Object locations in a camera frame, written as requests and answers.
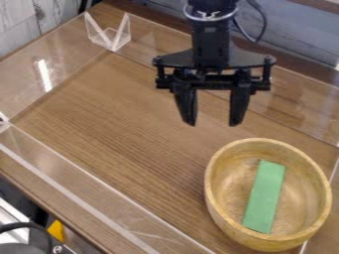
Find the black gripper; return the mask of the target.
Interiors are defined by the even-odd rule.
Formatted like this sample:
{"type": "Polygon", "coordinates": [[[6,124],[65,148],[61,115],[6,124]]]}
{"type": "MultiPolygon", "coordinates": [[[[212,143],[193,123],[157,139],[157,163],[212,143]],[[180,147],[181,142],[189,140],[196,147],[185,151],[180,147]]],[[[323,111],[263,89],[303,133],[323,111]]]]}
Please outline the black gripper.
{"type": "Polygon", "coordinates": [[[173,93],[181,120],[190,126],[197,119],[196,89],[231,91],[232,127],[243,123],[252,92],[269,90],[275,58],[237,48],[231,32],[236,26],[245,38],[257,42],[265,28],[256,38],[251,37],[236,20],[237,12],[237,6],[185,6],[192,48],[152,60],[157,69],[156,87],[173,93]]]}

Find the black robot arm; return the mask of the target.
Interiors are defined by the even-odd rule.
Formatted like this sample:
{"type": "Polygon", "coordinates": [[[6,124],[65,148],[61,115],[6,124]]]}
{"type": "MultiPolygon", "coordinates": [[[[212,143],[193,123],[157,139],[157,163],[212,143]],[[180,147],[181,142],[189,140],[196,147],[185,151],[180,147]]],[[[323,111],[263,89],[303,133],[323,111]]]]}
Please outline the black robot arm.
{"type": "Polygon", "coordinates": [[[229,125],[243,123],[251,96],[271,86],[275,57],[237,48],[231,29],[240,0],[188,0],[182,13],[192,26],[192,48],[152,60],[157,69],[156,87],[173,94],[182,121],[197,119],[197,91],[231,93],[229,125]]]}

